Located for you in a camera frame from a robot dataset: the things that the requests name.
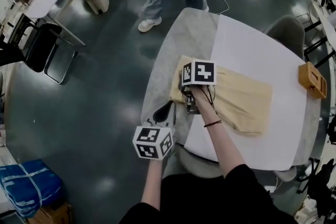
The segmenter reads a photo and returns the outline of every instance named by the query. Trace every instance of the sneaker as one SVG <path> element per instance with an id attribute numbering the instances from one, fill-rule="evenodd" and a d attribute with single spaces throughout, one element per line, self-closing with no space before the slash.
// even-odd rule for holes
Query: sneaker
<path id="1" fill-rule="evenodd" d="M 139 26 L 138 26 L 138 30 L 140 32 L 148 32 L 149 30 L 151 30 L 153 28 L 153 26 L 159 25 L 162 22 L 162 18 L 159 17 L 156 20 L 153 19 L 147 19 L 147 20 L 143 20 Z"/>

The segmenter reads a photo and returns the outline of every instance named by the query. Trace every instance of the gray chair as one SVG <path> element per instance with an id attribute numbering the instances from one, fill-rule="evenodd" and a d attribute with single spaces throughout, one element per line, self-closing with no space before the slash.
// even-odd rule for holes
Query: gray chair
<path id="1" fill-rule="evenodd" d="M 298 20 L 292 16 L 285 15 L 276 20 L 264 33 L 283 44 L 303 60 L 304 30 L 304 27 Z"/>

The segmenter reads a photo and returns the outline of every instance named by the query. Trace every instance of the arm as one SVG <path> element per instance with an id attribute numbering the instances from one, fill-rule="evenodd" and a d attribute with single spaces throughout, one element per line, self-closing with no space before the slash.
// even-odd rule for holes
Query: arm
<path id="1" fill-rule="evenodd" d="M 160 210 L 162 161 L 151 160 L 141 202 Z"/>
<path id="2" fill-rule="evenodd" d="M 210 124 L 220 120 L 205 94 L 199 88 L 192 88 L 192 94 L 205 124 Z M 222 169 L 224 177 L 226 177 L 231 170 L 241 164 L 245 164 L 245 162 L 239 150 L 226 133 L 222 124 L 214 124 L 207 128 L 212 143 L 214 144 L 219 165 Z"/>

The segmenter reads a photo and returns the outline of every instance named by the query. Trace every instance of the dark gray floor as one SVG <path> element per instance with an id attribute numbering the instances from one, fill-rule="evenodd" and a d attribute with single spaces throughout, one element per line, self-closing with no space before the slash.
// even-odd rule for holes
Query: dark gray floor
<path id="1" fill-rule="evenodd" d="M 148 162 L 137 158 L 133 132 L 140 124 L 155 57 L 185 7 L 184 0 L 170 0 L 163 23 L 141 34 L 138 13 L 145 1 L 110 0 L 108 12 L 95 16 L 82 0 L 76 0 L 62 22 L 87 46 L 79 48 L 66 83 L 58 86 L 22 63 L 13 78 L 6 104 L 8 147 L 19 162 L 41 158 L 62 178 L 77 223 L 117 223 L 141 197 Z M 305 13 L 309 3 L 226 1 L 230 10 L 225 15 L 259 30 L 282 15 Z M 208 0 L 208 4 L 211 12 L 225 9 L 220 0 Z M 316 57 L 325 54 L 323 47 Z M 64 55 L 64 49 L 59 50 L 54 59 L 57 66 L 65 61 Z M 51 65 L 51 73 L 56 65 Z M 320 71 L 329 79 L 328 65 Z M 323 115 L 329 114 L 329 102 L 330 97 L 323 102 Z M 317 155 L 325 124 L 314 149 Z M 276 205 L 291 214 L 303 198 L 295 194 L 296 188 L 283 183 L 274 195 Z"/>

